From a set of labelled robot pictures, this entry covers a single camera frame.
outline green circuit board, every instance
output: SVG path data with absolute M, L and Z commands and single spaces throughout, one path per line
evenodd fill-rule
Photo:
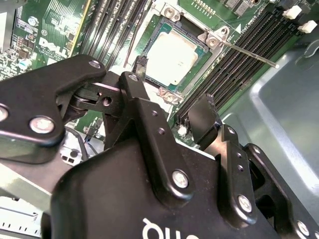
M 11 48 L 0 54 L 0 80 L 78 54 L 95 2 L 29 0 L 18 8 Z

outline electronic component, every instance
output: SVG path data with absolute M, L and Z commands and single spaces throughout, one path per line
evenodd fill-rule
M 22 49 L 18 51 L 18 54 L 19 54 L 19 58 L 23 59 L 23 58 L 29 58 L 30 52 Z
M 28 48 L 31 48 L 32 50 L 34 49 L 35 43 L 32 41 L 29 41 L 28 43 Z
M 231 9 L 233 9 L 238 1 L 239 0 L 228 0 L 225 5 L 228 6 L 229 8 L 231 8 Z
M 25 71 L 32 66 L 32 61 L 30 59 L 22 59 L 18 63 L 18 68 Z
M 67 42 L 67 43 L 66 43 L 66 48 L 67 48 L 68 50 L 71 50 L 71 49 L 72 49 L 72 46 L 73 46 L 72 42 Z
M 24 46 L 28 46 L 29 40 L 28 40 L 28 39 L 23 39 L 22 44 L 23 44 Z
M 295 5 L 291 9 L 288 9 L 288 10 L 284 11 L 283 16 L 285 18 L 288 18 L 288 19 L 292 20 L 292 19 L 296 19 L 296 17 L 301 12 L 302 12 L 302 9 L 298 5 Z
M 167 87 L 178 85 L 197 61 L 196 49 L 194 43 L 175 30 L 161 32 L 147 53 L 147 76 Z
M 317 23 L 313 20 L 308 21 L 304 25 L 298 27 L 298 30 L 303 33 L 311 33 L 315 27 L 317 26 Z
M 239 16 L 242 16 L 245 13 L 245 11 L 249 8 L 249 6 L 250 5 L 247 2 L 242 1 L 240 5 L 237 7 L 237 9 L 235 10 L 235 13 Z
M 39 26 L 39 21 L 36 17 L 34 16 L 31 16 L 28 18 L 28 23 L 31 25 L 31 26 Z

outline black plastic bracket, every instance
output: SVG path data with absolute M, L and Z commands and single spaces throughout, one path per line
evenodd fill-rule
M 250 178 L 247 154 L 238 143 L 236 131 L 224 124 L 216 140 L 205 149 L 220 161 L 218 209 L 235 228 L 257 221 L 257 207 Z
M 247 153 L 256 204 L 281 238 L 315 239 L 319 227 L 261 148 L 244 147 Z
M 53 148 L 64 137 L 63 112 L 73 93 L 85 84 L 101 81 L 105 74 L 103 64 L 78 55 L 0 82 L 0 105 L 8 112 L 0 122 L 0 158 L 26 163 L 50 161 L 57 151 Z M 31 130 L 30 121 L 35 117 L 49 119 L 53 130 Z M 9 144 L 11 148 L 14 144 L 14 152 L 7 149 Z
M 184 206 L 192 198 L 195 184 L 162 109 L 149 101 L 142 80 L 134 73 L 122 73 L 119 81 L 125 108 L 106 136 L 105 147 L 137 135 L 156 197 L 170 208 Z M 172 177 L 175 171 L 187 177 L 186 187 L 175 184 Z

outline screw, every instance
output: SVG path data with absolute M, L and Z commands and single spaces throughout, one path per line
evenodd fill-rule
M 231 128 L 231 127 L 228 127 L 228 130 L 229 130 L 229 132 L 231 132 L 231 133 L 235 133 L 235 131 Z
M 164 15 L 165 15 L 167 18 L 172 18 L 172 17 L 175 15 L 175 11 L 174 11 L 173 8 L 168 7 L 168 8 L 165 9 Z
M 301 221 L 297 221 L 297 225 L 298 225 L 298 228 L 301 231 L 301 233 L 304 234 L 305 236 L 309 237 L 310 233 L 309 233 L 309 230 L 306 227 L 306 225 Z
M 254 150 L 255 150 L 256 153 L 261 153 L 260 149 L 257 148 L 256 146 L 253 146 L 253 148 L 254 148 Z
M 112 102 L 112 99 L 111 99 L 110 97 L 105 97 L 105 98 L 103 99 L 103 101 L 102 101 L 102 104 L 103 104 L 104 106 L 109 106 L 109 105 L 111 104 L 111 102 Z
M 217 43 L 217 40 L 216 40 L 215 38 L 211 38 L 211 39 L 208 39 L 208 40 L 207 40 L 207 45 L 208 45 L 209 47 L 215 46 L 216 43 Z
M 8 111 L 4 107 L 0 106 L 0 122 L 4 121 L 8 117 L 8 115 Z
M 138 81 L 138 78 L 136 77 L 136 75 L 129 74 L 129 78 L 133 81 Z
M 36 133 L 50 133 L 54 129 L 54 123 L 45 117 L 33 118 L 29 126 Z
M 238 201 L 239 201 L 240 207 L 241 207 L 245 212 L 251 213 L 251 211 L 252 211 L 253 209 L 252 209 L 251 203 L 249 202 L 248 198 L 246 198 L 244 195 L 239 195 L 239 196 L 238 196 Z
M 101 65 L 98 61 L 92 60 L 92 61 L 89 61 L 89 64 L 97 69 L 101 68 Z
M 173 172 L 172 177 L 173 177 L 174 183 L 178 187 L 186 188 L 188 186 L 187 176 L 183 172 L 181 172 L 179 170 L 176 170 L 176 171 Z

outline chip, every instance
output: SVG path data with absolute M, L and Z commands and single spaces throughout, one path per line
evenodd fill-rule
M 147 54 L 146 75 L 165 86 L 179 84 L 198 59 L 196 49 L 175 30 L 161 32 Z

